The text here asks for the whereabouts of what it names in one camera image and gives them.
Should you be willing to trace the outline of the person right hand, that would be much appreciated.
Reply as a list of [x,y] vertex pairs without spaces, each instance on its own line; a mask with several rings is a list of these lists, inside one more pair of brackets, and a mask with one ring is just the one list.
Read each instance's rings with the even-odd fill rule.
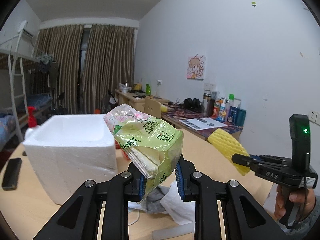
[[[305,198],[305,192],[303,190],[291,192],[289,200],[293,203],[299,203],[303,207],[305,207],[302,215],[302,220],[306,219],[306,217],[310,215],[316,205],[316,196],[313,189],[308,190],[307,198]],[[282,194],[282,187],[278,185],[274,216],[276,217],[276,219],[280,219],[285,215],[285,213],[285,199]]]

